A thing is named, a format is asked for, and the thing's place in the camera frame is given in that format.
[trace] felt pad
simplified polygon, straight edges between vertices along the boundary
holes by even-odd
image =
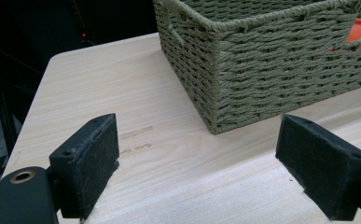
[[[276,158],[328,218],[354,219],[360,149],[307,119],[283,115]]]
[[[63,217],[88,217],[118,168],[118,156],[115,114],[90,120],[49,156],[61,181]]]

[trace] metal ring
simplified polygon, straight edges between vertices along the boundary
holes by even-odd
[[[20,172],[19,174],[12,176],[10,182],[12,184],[21,184],[32,179],[34,176],[35,176],[35,172],[33,171],[23,171]]]

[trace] green woven basket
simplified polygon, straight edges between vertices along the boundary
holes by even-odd
[[[361,87],[356,0],[154,0],[160,43],[212,133]]]

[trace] wooden table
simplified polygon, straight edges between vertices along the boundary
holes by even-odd
[[[274,157],[280,117],[209,133],[157,34],[53,57],[5,174],[47,168],[53,150],[108,113],[120,167],[87,223],[330,223]],[[361,148],[361,89],[290,114]]]

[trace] clamp jaw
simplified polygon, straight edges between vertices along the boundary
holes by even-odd
[[[276,158],[332,220],[361,208],[361,150],[310,120],[282,116]]]
[[[0,223],[87,219],[118,168],[116,115],[90,120],[50,156],[50,167],[26,167],[0,181]]]

